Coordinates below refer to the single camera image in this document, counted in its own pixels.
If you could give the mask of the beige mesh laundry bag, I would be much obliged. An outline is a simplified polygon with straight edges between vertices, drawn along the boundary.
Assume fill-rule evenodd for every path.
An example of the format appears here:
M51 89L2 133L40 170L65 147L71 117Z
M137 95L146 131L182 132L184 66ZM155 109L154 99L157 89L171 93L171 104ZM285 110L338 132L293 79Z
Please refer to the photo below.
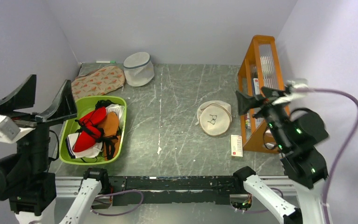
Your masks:
M232 107L221 100L210 100L201 104L196 112L197 122L201 130L212 137L220 136L228 131L232 123Z

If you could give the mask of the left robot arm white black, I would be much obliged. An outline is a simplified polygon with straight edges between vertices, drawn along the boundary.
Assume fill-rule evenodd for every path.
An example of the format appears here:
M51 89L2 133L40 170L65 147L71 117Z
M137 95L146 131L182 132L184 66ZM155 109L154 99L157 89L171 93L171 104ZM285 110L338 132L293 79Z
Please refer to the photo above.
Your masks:
M57 192L55 174L48 172L50 127L75 118L77 107L66 80L45 111L26 113L35 104L36 83L32 74L0 99L0 142L17 145L16 153L0 159L0 201L9 201L21 224L52 224Z

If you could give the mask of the red bra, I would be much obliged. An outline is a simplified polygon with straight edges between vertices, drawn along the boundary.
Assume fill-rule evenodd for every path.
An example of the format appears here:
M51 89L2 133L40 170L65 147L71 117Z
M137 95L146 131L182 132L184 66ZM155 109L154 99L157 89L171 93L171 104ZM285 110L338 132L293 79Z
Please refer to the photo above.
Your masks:
M106 117L107 111L105 107L100 107L89 112L80 119L75 119L80 128L77 130L80 135L73 146L75 153L80 153L92 148L96 143L100 142L103 136L103 130L98 128L98 124Z

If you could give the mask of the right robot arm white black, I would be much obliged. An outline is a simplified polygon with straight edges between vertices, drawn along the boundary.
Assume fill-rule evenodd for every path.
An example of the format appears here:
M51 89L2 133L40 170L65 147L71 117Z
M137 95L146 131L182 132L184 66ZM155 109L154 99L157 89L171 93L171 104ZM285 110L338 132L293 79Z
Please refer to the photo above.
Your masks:
M238 193L250 193L270 211L281 224L325 224L323 186L328 179L325 158L316 144L328 138L321 117L310 109L291 120L285 107L306 96L305 85L289 85L284 90L262 87L259 95L236 92L238 113L246 114L258 108L255 118L263 118L283 153L281 163L297 192L298 206L277 195L250 167L234 172L233 188Z

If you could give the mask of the orange bra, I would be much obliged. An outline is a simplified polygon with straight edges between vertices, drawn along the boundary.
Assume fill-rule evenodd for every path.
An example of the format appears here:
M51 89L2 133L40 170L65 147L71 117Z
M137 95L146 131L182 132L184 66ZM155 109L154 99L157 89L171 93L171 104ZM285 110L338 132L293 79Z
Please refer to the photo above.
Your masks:
M112 160L116 157L120 147L122 131L119 126L119 119L116 113L109 112L106 117L97 126L103 130L103 151L102 157L106 160Z

